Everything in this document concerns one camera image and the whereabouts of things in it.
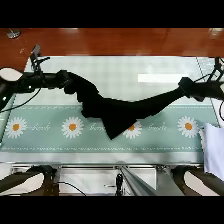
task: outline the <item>black cloth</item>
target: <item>black cloth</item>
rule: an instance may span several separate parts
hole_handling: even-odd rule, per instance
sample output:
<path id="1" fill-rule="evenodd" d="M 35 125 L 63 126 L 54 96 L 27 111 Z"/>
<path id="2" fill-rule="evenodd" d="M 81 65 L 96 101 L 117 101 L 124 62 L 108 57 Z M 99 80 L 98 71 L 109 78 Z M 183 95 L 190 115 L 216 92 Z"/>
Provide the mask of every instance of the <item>black cloth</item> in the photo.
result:
<path id="1" fill-rule="evenodd" d="M 73 83 L 66 86 L 66 94 L 77 93 L 77 100 L 82 102 L 82 115 L 86 118 L 101 118 L 110 139 L 117 137 L 131 127 L 137 120 L 153 116 L 175 100 L 183 97 L 177 89 L 135 102 L 104 98 L 96 86 L 88 80 L 69 72 Z"/>

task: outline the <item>wooden floor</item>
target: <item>wooden floor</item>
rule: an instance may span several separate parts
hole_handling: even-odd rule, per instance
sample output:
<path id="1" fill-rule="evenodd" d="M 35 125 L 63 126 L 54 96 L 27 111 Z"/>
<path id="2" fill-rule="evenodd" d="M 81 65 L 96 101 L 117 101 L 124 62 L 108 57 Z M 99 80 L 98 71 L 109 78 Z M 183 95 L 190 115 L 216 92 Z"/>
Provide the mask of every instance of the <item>wooden floor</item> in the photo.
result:
<path id="1" fill-rule="evenodd" d="M 0 67 L 24 69 L 35 44 L 43 56 L 165 55 L 224 57 L 223 28 L 0 28 Z"/>

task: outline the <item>white towel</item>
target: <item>white towel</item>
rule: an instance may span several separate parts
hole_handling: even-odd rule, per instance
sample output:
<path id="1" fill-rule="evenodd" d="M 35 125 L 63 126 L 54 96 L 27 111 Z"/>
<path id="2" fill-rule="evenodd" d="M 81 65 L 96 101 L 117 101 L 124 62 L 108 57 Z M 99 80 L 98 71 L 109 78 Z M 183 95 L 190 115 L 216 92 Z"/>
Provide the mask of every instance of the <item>white towel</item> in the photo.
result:
<path id="1" fill-rule="evenodd" d="M 224 128 L 206 123 L 203 130 L 204 171 L 224 181 Z"/>

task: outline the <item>table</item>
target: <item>table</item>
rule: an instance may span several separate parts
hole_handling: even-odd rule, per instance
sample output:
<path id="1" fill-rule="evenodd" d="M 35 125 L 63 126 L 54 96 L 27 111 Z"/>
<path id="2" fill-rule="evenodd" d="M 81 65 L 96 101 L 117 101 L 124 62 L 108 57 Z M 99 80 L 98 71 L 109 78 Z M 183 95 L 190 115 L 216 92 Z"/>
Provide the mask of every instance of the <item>table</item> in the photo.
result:
<path id="1" fill-rule="evenodd" d="M 60 69 L 76 73 L 94 83 L 102 96 L 128 101 L 173 90 L 183 76 L 192 80 L 202 77 L 195 57 L 54 56 L 41 68 L 49 73 Z M 29 60 L 25 71 L 31 71 Z M 32 95 L 17 95 L 13 104 L 19 105 Z M 9 121 L 20 118 L 21 125 L 26 122 L 26 130 L 14 139 L 5 132 L 0 162 L 198 164 L 203 162 L 200 138 L 182 135 L 178 121 L 186 116 L 194 118 L 199 128 L 205 122 L 219 125 L 210 99 L 200 103 L 183 97 L 159 114 L 139 120 L 140 137 L 129 139 L 121 134 L 110 141 L 100 119 L 81 117 L 81 108 L 76 95 L 65 95 L 59 89 L 42 89 L 27 105 L 11 112 Z M 66 133 L 62 133 L 62 123 L 72 117 L 78 117 L 84 125 L 79 138 L 66 138 Z"/>

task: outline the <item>yellow flower center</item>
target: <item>yellow flower center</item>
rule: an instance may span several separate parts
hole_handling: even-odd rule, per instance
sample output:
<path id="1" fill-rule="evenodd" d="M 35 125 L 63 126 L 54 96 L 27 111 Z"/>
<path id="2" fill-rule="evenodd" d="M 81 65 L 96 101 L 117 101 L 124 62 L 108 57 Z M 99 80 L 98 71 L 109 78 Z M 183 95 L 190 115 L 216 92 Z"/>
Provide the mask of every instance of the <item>yellow flower center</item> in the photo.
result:
<path id="1" fill-rule="evenodd" d="M 134 131 L 134 129 L 135 129 L 134 125 L 132 125 L 130 128 L 128 128 L 128 130 L 130 130 L 130 131 Z"/>
<path id="2" fill-rule="evenodd" d="M 12 126 L 13 131 L 18 131 L 19 130 L 19 124 L 14 124 Z"/>
<path id="3" fill-rule="evenodd" d="M 192 124 L 190 124 L 190 123 L 186 123 L 186 124 L 185 124 L 185 128 L 186 128 L 187 130 L 191 130 L 191 129 L 192 129 Z"/>
<path id="4" fill-rule="evenodd" d="M 70 125 L 69 125 L 69 129 L 70 129 L 71 131 L 74 131 L 74 130 L 76 129 L 76 124 L 70 124 Z"/>

